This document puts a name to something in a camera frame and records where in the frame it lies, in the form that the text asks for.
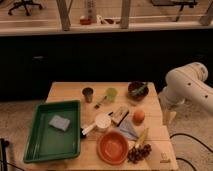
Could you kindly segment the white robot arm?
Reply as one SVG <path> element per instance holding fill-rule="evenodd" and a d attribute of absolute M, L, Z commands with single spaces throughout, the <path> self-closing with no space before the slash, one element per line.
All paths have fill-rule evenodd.
<path fill-rule="evenodd" d="M 168 125 L 175 118 L 173 108 L 190 100 L 213 114 L 213 88 L 205 84 L 207 67 L 193 62 L 170 70 L 165 77 L 166 86 L 158 94 L 163 114 L 163 124 Z"/>

